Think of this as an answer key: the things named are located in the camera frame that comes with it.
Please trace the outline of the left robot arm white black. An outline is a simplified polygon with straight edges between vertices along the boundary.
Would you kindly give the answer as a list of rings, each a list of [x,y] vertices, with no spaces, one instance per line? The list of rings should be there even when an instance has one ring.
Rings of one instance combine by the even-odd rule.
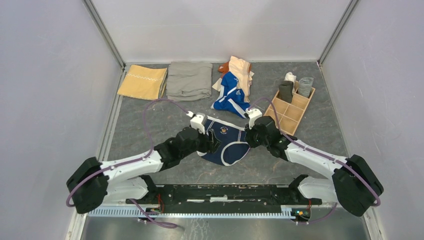
[[[126,199],[151,204],[157,198],[157,190],[147,174],[173,168],[195,152],[215,153],[220,145],[213,130],[201,133],[185,127],[176,136],[138,155],[102,162],[96,157],[87,158],[66,181],[66,206],[85,214],[103,203]]]

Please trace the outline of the olive boxer briefs beige waistband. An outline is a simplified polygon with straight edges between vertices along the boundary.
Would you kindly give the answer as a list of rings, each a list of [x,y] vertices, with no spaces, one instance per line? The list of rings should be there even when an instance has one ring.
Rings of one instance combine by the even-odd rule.
[[[292,81],[284,80],[279,86],[278,86],[278,97],[291,104],[293,100],[293,89],[294,89],[294,83]]]

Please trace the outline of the navy blue white-trimmed underwear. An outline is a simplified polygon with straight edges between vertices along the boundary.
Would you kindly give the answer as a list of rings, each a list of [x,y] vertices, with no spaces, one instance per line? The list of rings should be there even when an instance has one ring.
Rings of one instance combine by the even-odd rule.
[[[232,166],[242,160],[250,151],[249,144],[245,141],[246,132],[243,127],[211,116],[203,124],[206,130],[213,130],[220,141],[214,153],[197,152],[204,160],[221,166]]]

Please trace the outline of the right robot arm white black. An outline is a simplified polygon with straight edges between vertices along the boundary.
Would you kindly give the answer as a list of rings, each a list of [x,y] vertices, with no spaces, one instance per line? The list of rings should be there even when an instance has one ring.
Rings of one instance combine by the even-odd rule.
[[[370,207],[381,205],[384,187],[363,157],[333,155],[311,147],[282,133],[270,116],[250,117],[245,132],[251,148],[264,146],[272,156],[307,167],[324,177],[306,176],[290,188],[288,196],[293,203],[302,204],[307,199],[334,202],[357,217]]]

